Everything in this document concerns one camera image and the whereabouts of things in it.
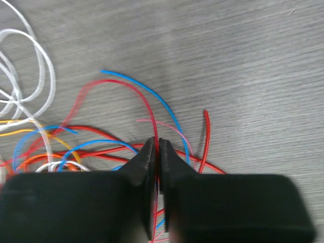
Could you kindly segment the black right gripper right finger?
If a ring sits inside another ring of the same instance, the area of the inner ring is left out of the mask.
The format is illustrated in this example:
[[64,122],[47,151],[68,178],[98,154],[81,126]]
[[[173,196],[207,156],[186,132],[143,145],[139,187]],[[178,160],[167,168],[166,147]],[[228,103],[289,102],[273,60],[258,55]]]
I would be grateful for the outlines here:
[[171,242],[313,242],[295,184],[276,174],[200,174],[161,139],[160,186]]

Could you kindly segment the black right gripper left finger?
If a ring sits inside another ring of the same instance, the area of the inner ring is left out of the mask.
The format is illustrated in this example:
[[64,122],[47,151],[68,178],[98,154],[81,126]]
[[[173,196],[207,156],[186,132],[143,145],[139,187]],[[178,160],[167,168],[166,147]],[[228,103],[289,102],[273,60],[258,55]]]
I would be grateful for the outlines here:
[[1,189],[1,242],[148,242],[155,142],[116,171],[24,173]]

